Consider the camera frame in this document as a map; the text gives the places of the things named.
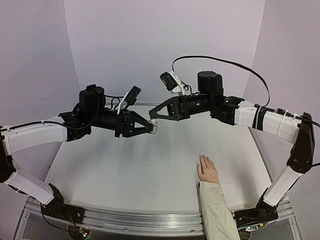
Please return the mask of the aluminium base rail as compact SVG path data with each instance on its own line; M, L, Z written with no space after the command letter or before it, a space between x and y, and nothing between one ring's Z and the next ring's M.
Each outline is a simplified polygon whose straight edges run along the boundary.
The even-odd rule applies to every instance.
M84 208L82 223L46 216L28 198L14 235L16 240L204 240L202 215L196 213L132 213ZM278 218L238 228L243 240L300 240L296 216L288 199L277 207Z

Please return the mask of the clear nail polish bottle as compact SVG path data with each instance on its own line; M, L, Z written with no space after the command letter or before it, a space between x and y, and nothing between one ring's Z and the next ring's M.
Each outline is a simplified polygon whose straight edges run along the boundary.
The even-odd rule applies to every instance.
M156 121L156 123L152 123L150 121L148 121L148 124L152 126L152 130L149 132L150 134L156 134L158 131L158 122Z

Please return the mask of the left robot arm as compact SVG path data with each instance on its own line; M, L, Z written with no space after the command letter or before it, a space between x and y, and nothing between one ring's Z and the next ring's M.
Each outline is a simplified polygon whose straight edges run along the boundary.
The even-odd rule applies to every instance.
M56 218L64 218L68 208L59 189L24 171L14 163L13 155L42 145L79 140L90 135L93 127L111 130L116 138L154 133L153 122L128 109L140 92L139 87L133 86L119 101L118 108L112 109L106 107L104 88L91 84L79 92L78 103L72 111L45 120L1 127L1 183L38 200Z

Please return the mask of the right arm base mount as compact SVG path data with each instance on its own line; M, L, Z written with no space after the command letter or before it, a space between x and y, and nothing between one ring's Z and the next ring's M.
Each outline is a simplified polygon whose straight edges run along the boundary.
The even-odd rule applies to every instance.
M278 219L277 208L278 203L275 206L271 206L261 197L254 208L234 212L233 219L238 229L251 225L265 224Z

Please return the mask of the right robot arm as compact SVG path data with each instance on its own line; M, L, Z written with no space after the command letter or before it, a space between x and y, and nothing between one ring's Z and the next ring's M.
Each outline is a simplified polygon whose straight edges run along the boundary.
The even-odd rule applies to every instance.
M269 108L242 97L225 96L223 78L213 71L197 74L198 92L187 95L174 71L164 72L160 80L175 96L149 111L152 119L181 121L208 112L212 119L230 126L263 132L287 145L288 160L262 195L262 203L275 207L297 180L313 167L315 134L312 116Z

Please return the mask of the beige sleeved forearm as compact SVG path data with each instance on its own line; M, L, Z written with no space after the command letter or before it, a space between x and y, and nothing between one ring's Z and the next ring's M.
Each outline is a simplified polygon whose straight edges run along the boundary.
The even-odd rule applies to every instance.
M208 240L239 240L240 235L218 183L199 182L205 236Z

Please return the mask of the mannequin hand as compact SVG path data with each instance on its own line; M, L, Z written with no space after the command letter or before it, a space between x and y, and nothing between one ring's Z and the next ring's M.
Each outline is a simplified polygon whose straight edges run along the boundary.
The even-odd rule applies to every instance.
M197 165L198 178L202 182L219 183L219 174L211 159L205 155L200 155L200 163Z

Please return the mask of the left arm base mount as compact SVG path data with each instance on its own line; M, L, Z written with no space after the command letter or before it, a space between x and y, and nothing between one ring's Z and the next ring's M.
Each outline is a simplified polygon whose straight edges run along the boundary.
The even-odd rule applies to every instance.
M83 207L66 204L60 190L53 184L48 184L53 191L53 200L41 206L41 213L45 216L81 224L84 219Z

